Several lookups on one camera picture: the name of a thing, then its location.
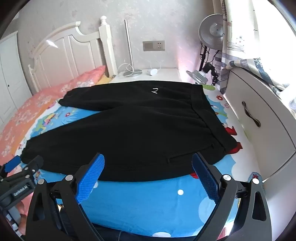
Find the black pants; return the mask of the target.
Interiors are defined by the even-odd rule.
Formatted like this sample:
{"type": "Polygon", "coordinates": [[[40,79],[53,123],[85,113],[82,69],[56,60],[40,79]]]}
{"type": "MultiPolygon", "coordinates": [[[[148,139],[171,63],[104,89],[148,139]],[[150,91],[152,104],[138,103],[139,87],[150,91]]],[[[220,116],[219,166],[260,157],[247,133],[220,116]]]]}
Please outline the black pants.
{"type": "Polygon", "coordinates": [[[44,170],[73,174],[102,154],[101,180],[156,181],[191,174],[195,153],[215,164],[237,147],[202,85],[110,83],[73,89],[59,103],[93,114],[28,140],[23,163],[41,156],[44,170]]]}

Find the pink floral quilt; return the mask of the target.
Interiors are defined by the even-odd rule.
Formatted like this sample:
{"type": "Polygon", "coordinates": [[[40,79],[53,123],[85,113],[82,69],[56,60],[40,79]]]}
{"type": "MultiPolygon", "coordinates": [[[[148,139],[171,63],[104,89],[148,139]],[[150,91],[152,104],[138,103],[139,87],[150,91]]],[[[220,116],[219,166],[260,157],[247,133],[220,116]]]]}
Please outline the pink floral quilt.
{"type": "Polygon", "coordinates": [[[1,131],[1,163],[9,161],[19,143],[24,138],[34,121],[57,99],[77,87],[90,87],[97,84],[105,73],[106,67],[99,66],[87,71],[80,76],[54,87],[46,88],[31,98],[16,111],[1,131]]]}

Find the blue cartoon bed sheet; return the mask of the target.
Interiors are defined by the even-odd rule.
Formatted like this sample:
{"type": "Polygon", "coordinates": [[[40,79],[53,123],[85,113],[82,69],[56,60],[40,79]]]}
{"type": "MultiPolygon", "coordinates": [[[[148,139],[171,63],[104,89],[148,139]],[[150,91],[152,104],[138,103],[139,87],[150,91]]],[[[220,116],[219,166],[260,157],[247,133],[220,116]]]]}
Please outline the blue cartoon bed sheet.
{"type": "MultiPolygon", "coordinates": [[[[218,119],[237,141],[237,147],[213,165],[239,181],[261,179],[253,146],[229,103],[217,88],[202,87],[218,119]]],[[[31,138],[93,114],[91,110],[60,105],[62,98],[35,120],[19,144],[17,155],[21,156],[31,138]]],[[[66,175],[42,167],[36,178],[55,182],[66,175]]],[[[147,237],[173,238],[196,235],[214,206],[194,170],[189,175],[156,181],[114,182],[99,177],[88,199],[82,202],[96,225],[147,237]]]]}

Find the white wardrobe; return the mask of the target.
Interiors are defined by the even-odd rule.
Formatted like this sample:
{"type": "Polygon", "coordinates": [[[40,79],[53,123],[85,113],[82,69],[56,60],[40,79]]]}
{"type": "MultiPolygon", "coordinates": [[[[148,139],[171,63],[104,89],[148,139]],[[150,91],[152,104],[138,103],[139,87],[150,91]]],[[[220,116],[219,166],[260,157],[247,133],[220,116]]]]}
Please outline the white wardrobe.
{"type": "Polygon", "coordinates": [[[20,62],[17,33],[1,39],[1,125],[32,97],[20,62]]]}

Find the white drawer cabinet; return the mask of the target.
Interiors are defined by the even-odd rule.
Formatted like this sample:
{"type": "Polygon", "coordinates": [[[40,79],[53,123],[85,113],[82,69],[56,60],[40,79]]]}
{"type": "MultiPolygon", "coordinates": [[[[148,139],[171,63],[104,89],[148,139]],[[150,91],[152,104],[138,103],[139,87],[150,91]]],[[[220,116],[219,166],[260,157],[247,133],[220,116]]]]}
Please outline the white drawer cabinet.
{"type": "Polygon", "coordinates": [[[230,69],[225,97],[253,145],[262,178],[268,179],[295,157],[295,115],[259,77],[243,68],[230,69]],[[260,128],[245,114],[242,101],[260,128]]]}

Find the yellow pillow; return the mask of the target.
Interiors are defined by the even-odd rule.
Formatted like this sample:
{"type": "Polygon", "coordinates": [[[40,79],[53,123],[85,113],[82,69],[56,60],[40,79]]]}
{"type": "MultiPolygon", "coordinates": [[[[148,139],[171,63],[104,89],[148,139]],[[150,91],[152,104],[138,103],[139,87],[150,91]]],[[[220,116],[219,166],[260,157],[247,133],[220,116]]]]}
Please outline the yellow pillow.
{"type": "Polygon", "coordinates": [[[107,77],[106,75],[103,75],[99,81],[96,82],[96,85],[102,85],[102,84],[107,84],[111,81],[112,79],[107,77]]]}

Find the white bed headboard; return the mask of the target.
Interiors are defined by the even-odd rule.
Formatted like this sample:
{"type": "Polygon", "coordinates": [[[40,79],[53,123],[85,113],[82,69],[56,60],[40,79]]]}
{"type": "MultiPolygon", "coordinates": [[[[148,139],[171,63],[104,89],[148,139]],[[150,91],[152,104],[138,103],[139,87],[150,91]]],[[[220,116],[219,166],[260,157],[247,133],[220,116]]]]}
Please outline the white bed headboard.
{"type": "Polygon", "coordinates": [[[68,82],[100,66],[109,77],[118,74],[107,17],[100,17],[98,31],[83,34],[80,21],[57,28],[31,54],[29,75],[36,92],[68,82]]]}

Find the white nightstand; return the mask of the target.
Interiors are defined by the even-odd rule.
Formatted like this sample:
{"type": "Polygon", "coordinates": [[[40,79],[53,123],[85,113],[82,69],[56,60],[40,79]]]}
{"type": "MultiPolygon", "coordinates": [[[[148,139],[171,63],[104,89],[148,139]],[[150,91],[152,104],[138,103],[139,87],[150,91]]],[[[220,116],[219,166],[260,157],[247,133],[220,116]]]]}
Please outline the white nightstand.
{"type": "Polygon", "coordinates": [[[150,70],[144,69],[141,75],[136,77],[124,77],[123,75],[117,75],[110,83],[122,83],[132,81],[174,81],[174,82],[192,82],[192,78],[186,73],[186,71],[180,71],[177,68],[162,68],[155,75],[149,75],[150,70]]]}

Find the white floor lamp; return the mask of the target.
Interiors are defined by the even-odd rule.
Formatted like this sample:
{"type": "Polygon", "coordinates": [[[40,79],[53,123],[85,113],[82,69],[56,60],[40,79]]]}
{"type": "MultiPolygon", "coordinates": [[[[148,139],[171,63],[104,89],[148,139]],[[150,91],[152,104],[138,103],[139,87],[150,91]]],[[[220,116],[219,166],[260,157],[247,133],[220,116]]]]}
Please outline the white floor lamp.
{"type": "Polygon", "coordinates": [[[128,69],[126,67],[126,71],[124,72],[123,76],[128,78],[128,77],[136,77],[142,74],[142,70],[140,69],[135,69],[134,63],[133,63],[133,55],[132,55],[132,46],[131,46],[131,41],[130,41],[130,32],[128,28],[128,21],[127,19],[124,20],[125,24],[125,33],[126,33],[126,39],[127,39],[127,46],[128,46],[128,53],[129,53],[129,58],[130,58],[130,68],[128,69]]]}

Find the white charger adapter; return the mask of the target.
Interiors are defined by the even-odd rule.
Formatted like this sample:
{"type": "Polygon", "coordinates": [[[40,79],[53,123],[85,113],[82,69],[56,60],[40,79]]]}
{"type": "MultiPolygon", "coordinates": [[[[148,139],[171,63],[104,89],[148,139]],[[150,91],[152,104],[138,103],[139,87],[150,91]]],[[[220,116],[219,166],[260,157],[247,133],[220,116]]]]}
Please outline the white charger adapter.
{"type": "Polygon", "coordinates": [[[158,69],[150,69],[149,70],[149,75],[150,76],[154,76],[154,75],[156,75],[158,73],[158,69]]]}

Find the blue white patterned curtain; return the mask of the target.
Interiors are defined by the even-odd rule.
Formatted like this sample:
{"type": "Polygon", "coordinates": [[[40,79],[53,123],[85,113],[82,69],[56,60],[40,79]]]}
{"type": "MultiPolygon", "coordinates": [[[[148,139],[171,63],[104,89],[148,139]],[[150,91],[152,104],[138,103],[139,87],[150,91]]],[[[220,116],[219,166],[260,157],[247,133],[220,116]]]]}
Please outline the blue white patterned curtain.
{"type": "Polygon", "coordinates": [[[280,33],[290,27],[269,1],[221,1],[222,66],[219,85],[225,90],[230,69],[243,68],[280,91],[290,81],[281,70],[280,33]]]}

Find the round grey heater fan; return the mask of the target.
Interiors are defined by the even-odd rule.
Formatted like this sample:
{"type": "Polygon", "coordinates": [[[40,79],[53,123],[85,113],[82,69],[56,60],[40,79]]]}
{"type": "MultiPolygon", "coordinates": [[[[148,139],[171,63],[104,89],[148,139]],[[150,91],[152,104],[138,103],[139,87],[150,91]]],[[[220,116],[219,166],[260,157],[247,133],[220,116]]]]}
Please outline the round grey heater fan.
{"type": "Polygon", "coordinates": [[[222,51],[223,48],[223,15],[211,14],[201,22],[199,38],[208,48],[222,51]]]}

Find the grey wall socket panel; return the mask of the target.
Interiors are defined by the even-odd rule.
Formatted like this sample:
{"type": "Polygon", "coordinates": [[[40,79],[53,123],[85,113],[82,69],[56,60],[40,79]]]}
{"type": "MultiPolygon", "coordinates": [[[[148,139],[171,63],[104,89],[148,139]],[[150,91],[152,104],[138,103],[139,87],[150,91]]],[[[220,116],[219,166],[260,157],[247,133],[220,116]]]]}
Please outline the grey wall socket panel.
{"type": "Polygon", "coordinates": [[[143,50],[147,51],[165,51],[165,41],[143,41],[143,50]]]}

